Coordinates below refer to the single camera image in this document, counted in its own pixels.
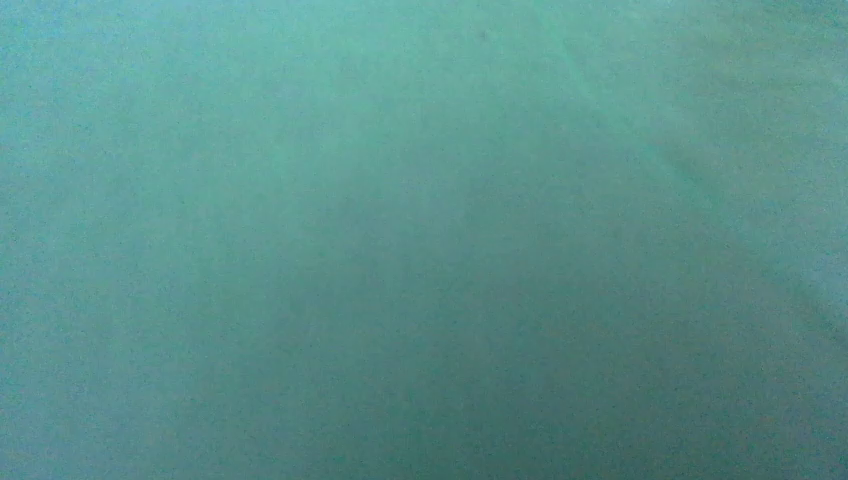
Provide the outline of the green paper bag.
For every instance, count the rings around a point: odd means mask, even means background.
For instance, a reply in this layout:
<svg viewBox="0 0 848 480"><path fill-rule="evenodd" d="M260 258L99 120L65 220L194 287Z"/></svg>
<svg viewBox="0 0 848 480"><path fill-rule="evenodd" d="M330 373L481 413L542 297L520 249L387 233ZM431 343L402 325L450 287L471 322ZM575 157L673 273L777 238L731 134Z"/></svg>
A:
<svg viewBox="0 0 848 480"><path fill-rule="evenodd" d="M843 1L5 1L5 479L843 479Z"/></svg>

